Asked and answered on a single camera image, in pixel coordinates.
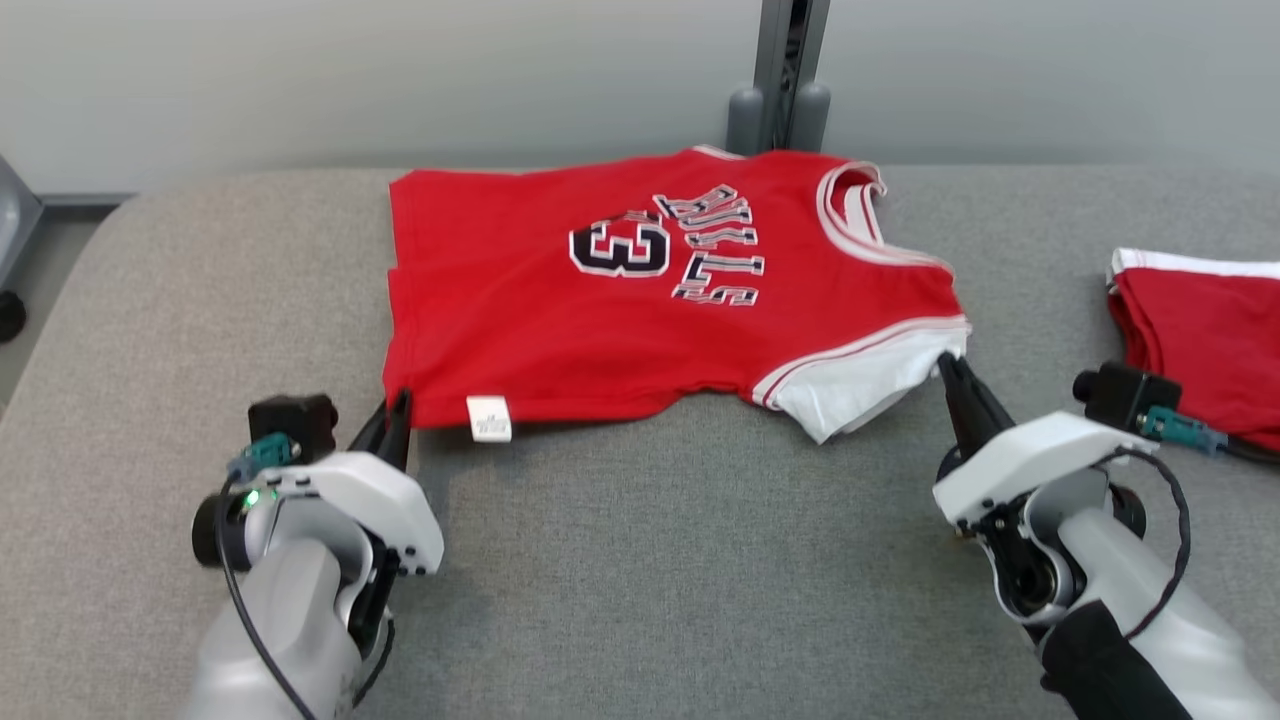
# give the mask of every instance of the black cable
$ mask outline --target black cable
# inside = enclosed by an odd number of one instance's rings
[[[1129,642],[1142,634],[1142,632],[1146,630],[1152,621],[1155,621],[1156,616],[1160,615],[1160,611],[1164,610],[1165,606],[1169,605],[1169,601],[1174,597],[1174,592],[1178,591],[1178,584],[1183,582],[1183,574],[1187,573],[1187,564],[1192,559],[1192,512],[1187,506],[1187,496],[1183,495],[1183,486],[1178,482],[1178,475],[1169,469],[1169,465],[1165,465],[1164,460],[1156,457],[1155,455],[1142,450],[1134,450],[1132,447],[1120,447],[1105,457],[1102,462],[1108,462],[1124,455],[1137,457],[1138,460],[1142,460],[1155,468],[1156,471],[1160,473],[1160,477],[1169,483],[1169,491],[1174,496],[1174,505],[1178,507],[1178,556],[1174,559],[1174,577],[1165,584],[1165,591],[1160,593],[1160,600],[1156,601],[1156,606],[1143,616],[1134,629],[1125,633],[1124,641]]]
[[[352,707],[360,707],[360,702],[365,700],[365,696],[369,694],[369,689],[372,688],[374,683],[378,682],[378,675],[383,674],[383,667],[387,667],[387,659],[390,657],[392,655],[392,642],[394,641],[396,641],[396,621],[388,618],[387,642],[383,643],[383,653],[378,656],[378,665],[374,665],[374,671],[369,674],[369,679],[365,680],[365,684],[361,685],[360,691],[356,693],[356,700],[352,701],[351,703]]]
[[[218,495],[218,521],[214,523],[214,539],[218,542],[218,557],[223,561],[223,574],[227,577],[227,589],[232,594],[232,605],[236,606],[236,614],[239,615],[241,625],[244,626],[244,634],[248,635],[248,642],[253,643],[253,650],[256,650],[257,656],[262,659],[262,664],[271,671],[271,676],[275,678],[280,689],[289,697],[289,702],[292,702],[293,707],[302,714],[302,717],[305,720],[316,720],[316,716],[307,710],[307,703],[302,701],[302,697],[293,689],[293,685],[291,685],[289,680],[284,676],[284,673],[280,671],[280,666],[271,659],[271,653],[266,650],[266,646],[262,644],[262,638],[259,637],[257,629],[253,626],[253,620],[248,616],[248,609],[244,607],[244,598],[241,597],[239,583],[236,582],[236,574],[232,573],[232,566],[227,562],[227,543],[225,533],[223,532],[223,520],[227,518],[228,510],[230,510],[232,486],[234,486],[239,478],[239,470],[232,470],[232,473],[227,475],[227,482],[223,483],[223,489]]]
[[[1262,447],[1261,445],[1254,445],[1236,436],[1228,436],[1226,445],[1222,446],[1222,451],[1228,455],[1239,457],[1240,460],[1248,460],[1261,465],[1280,465],[1280,452]]]

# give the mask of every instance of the teal connector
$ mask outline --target teal connector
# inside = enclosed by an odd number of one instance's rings
[[[1210,457],[1226,447],[1226,433],[1220,433],[1187,415],[1179,415],[1169,407],[1152,406],[1139,421],[1143,437],[1194,447]]]
[[[242,483],[251,482],[268,468],[279,468],[293,462],[301,448],[284,433],[271,433],[241,451],[227,464],[227,473],[239,470]]]

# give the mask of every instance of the red fabric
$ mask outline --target red fabric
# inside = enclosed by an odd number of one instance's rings
[[[415,427],[465,424],[472,395],[504,396],[517,421],[641,418],[701,389],[750,401],[765,374],[796,357],[904,319],[961,315],[941,264],[867,263],[828,240],[817,192],[845,163],[686,150],[525,176],[410,173],[390,187],[399,266],[388,278],[388,395],[413,391]],[[867,182],[846,173],[840,197]],[[756,243],[704,250],[748,264],[763,258],[763,273],[712,270],[703,290],[750,288],[753,305],[732,305],[732,293],[721,304],[673,296],[696,251],[687,236],[699,231],[667,217],[655,196],[698,199],[723,184],[745,199],[750,219],[704,231],[750,229]],[[612,237],[630,242],[659,225],[669,236],[666,269],[580,269],[572,233],[608,219],[591,249],[609,252]],[[637,264],[653,260],[635,251]]]
[[[1126,363],[1180,383],[1184,415],[1280,451],[1280,279],[1133,268],[1115,287]]]

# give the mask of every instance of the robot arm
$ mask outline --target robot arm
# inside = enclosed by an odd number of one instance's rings
[[[220,493],[197,511],[196,557],[215,568],[225,559],[247,571],[233,596],[250,623],[233,602],[225,605],[201,643],[186,717],[351,715],[390,650],[393,582],[434,574],[444,553],[426,496],[404,474],[408,409],[407,396],[390,413],[380,406],[348,451],[329,455],[328,398],[273,398],[250,411],[255,441],[287,436],[285,461],[315,461],[278,464],[275,456],[259,468],[237,459],[233,465],[252,468],[252,480],[236,486],[229,502]],[[234,583],[229,571],[228,579]]]
[[[933,496],[982,544],[1001,609],[1037,643],[1042,685],[1082,720],[1280,719],[1240,637],[1180,584],[1185,515],[1171,578],[1142,542],[1140,501],[1106,474],[1124,455],[1151,459],[1156,443],[1128,430],[1146,407],[1176,405],[1176,386],[1103,366],[1091,419],[1053,413],[1015,425],[964,360],[943,356],[940,369],[957,447]]]

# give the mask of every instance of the black sleeve on robot arm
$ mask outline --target black sleeve on robot arm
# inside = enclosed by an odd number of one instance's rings
[[[1066,616],[1044,639],[1041,685],[1080,720],[1192,720],[1101,602]]]

